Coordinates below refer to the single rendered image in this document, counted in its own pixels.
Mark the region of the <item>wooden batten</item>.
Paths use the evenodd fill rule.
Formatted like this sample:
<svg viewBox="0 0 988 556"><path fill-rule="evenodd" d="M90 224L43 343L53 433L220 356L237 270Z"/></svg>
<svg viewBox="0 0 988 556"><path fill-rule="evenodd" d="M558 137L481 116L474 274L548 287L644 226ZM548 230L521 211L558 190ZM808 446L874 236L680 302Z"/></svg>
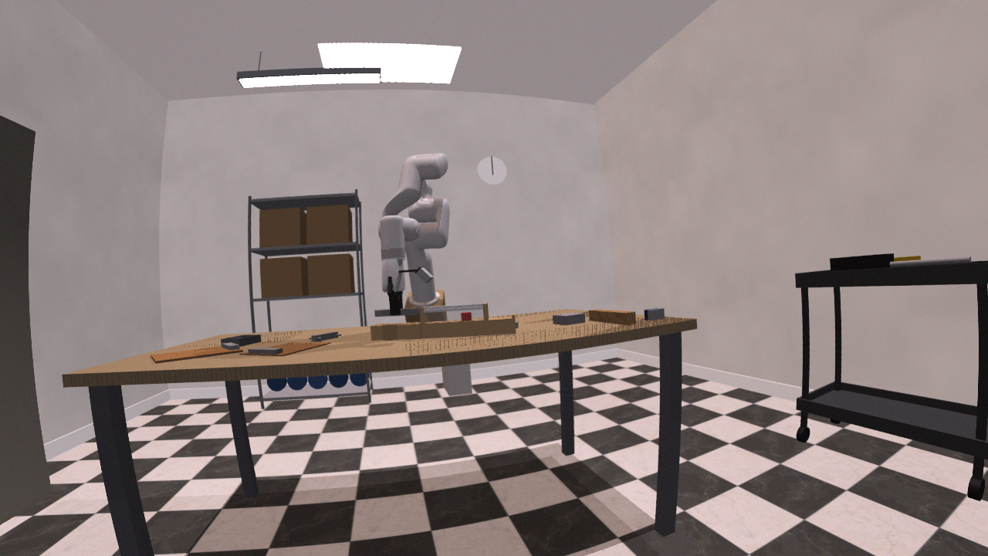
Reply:
<svg viewBox="0 0 988 556"><path fill-rule="evenodd" d="M621 312L621 310L613 310L613 312L589 310L589 320L606 321L606 323L612 324L636 324L635 312Z"/></svg>

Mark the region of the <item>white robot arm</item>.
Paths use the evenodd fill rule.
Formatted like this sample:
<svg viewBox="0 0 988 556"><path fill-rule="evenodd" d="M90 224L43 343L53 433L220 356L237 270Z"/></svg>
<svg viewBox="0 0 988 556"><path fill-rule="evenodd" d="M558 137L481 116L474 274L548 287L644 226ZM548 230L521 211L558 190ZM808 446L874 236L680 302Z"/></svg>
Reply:
<svg viewBox="0 0 988 556"><path fill-rule="evenodd" d="M433 260L426 249L444 249L447 246L449 204L447 199L432 198L433 188L426 180L439 179L447 173L448 159L444 154L420 154L407 159L400 172L398 193L381 212L378 226L381 258L405 258L406 253L410 270L400 270L399 273L409 273L409 303L416 307L429 307L440 300L440 294L435 292ZM398 217L399 212L408 207L409 218ZM419 225L418 222L435 224Z"/></svg>

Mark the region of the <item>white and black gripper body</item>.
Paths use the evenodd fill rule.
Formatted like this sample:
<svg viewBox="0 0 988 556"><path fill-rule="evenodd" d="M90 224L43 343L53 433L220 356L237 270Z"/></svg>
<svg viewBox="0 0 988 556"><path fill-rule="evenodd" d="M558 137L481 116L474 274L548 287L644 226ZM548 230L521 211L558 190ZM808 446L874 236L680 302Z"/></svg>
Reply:
<svg viewBox="0 0 988 556"><path fill-rule="evenodd" d="M393 289L396 292L405 290L405 280L404 273L399 273L400 270L404 270L403 260L404 257L393 257L393 258L381 258L384 263L382 263L382 290L387 293L388 286L388 276L392 277Z"/></svg>

